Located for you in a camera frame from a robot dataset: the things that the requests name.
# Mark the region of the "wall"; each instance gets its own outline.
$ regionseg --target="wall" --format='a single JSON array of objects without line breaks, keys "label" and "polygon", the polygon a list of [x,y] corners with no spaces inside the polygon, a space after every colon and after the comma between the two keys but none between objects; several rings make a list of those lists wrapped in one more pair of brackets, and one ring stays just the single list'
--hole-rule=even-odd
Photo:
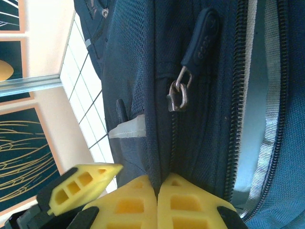
[{"label": "wall", "polygon": [[[58,74],[75,14],[73,0],[25,0],[25,7],[26,32],[0,34],[0,37],[26,37],[29,77]],[[3,105],[0,110],[38,104],[63,170],[66,171],[75,164],[93,163],[64,89],[59,87],[37,91],[34,96],[34,100]],[[14,212],[35,203],[32,201],[1,216],[0,226]]]}]

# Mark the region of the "picture frame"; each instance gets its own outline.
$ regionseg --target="picture frame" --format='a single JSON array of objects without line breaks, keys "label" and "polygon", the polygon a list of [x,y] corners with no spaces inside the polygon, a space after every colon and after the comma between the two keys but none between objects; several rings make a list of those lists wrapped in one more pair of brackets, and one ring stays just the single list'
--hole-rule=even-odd
[{"label": "picture frame", "polygon": [[[27,77],[26,38],[0,38],[0,61],[8,63],[13,69],[13,75],[8,79]],[[23,102],[34,99],[34,93],[22,93],[0,97],[0,105]]]},{"label": "picture frame", "polygon": [[[2,216],[35,200],[37,192],[63,174],[64,170],[37,104],[1,111],[0,120]],[[14,153],[6,153],[9,150],[14,150]]]},{"label": "picture frame", "polygon": [[25,32],[24,0],[0,0],[0,33]]}]

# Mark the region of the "rubber zipper tab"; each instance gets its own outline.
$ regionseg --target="rubber zipper tab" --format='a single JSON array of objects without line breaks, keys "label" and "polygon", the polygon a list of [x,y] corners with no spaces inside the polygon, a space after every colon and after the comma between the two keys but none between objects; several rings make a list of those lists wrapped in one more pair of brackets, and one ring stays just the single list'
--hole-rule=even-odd
[{"label": "rubber zipper tab", "polygon": [[[167,95],[169,111],[185,111],[188,104],[187,90],[193,76],[202,71],[203,63],[214,45],[220,28],[218,13],[212,8],[203,9],[197,19],[188,49],[181,61],[182,70]],[[188,84],[182,83],[185,74],[189,75]]]}]

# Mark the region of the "blue backpack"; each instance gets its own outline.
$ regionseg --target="blue backpack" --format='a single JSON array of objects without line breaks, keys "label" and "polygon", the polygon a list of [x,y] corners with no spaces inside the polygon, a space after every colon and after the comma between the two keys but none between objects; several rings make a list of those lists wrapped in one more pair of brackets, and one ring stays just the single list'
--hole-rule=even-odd
[{"label": "blue backpack", "polygon": [[74,4],[119,187],[174,172],[251,229],[305,228],[305,1]]}]

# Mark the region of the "metal zipper pull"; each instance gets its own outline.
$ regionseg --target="metal zipper pull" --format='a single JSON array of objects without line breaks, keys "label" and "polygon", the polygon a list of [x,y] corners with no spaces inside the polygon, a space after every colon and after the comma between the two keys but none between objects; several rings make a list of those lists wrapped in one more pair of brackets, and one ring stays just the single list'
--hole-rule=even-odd
[{"label": "metal zipper pull", "polygon": [[[219,23],[218,13],[214,9],[207,8],[200,12],[192,39],[181,61],[183,67],[177,80],[172,83],[167,95],[170,112],[186,110],[188,104],[187,90],[192,83],[193,77],[200,74],[203,63],[215,43],[219,32]],[[186,74],[189,77],[187,85],[182,83],[182,79]]]}]

